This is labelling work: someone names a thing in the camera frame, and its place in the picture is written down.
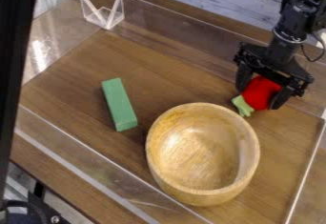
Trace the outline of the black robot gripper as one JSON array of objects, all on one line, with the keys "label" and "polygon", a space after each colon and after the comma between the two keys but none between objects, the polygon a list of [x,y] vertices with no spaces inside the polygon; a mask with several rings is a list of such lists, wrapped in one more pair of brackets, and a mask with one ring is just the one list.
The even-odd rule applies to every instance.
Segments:
[{"label": "black robot gripper", "polygon": [[235,87],[242,92],[257,73],[282,86],[273,97],[270,109],[277,110],[291,96],[302,96],[314,78],[295,60],[298,48],[307,37],[285,39],[273,36],[265,46],[241,42],[233,61],[237,63]]}]

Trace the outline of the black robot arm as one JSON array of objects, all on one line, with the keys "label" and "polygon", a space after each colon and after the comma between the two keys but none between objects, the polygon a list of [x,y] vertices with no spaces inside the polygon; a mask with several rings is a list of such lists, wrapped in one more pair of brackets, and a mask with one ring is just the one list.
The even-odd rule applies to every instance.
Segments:
[{"label": "black robot arm", "polygon": [[241,112],[277,110],[293,96],[305,94],[313,75],[295,60],[309,36],[326,29],[326,0],[282,0],[281,19],[263,47],[242,43],[234,56],[238,66],[231,103]]}]

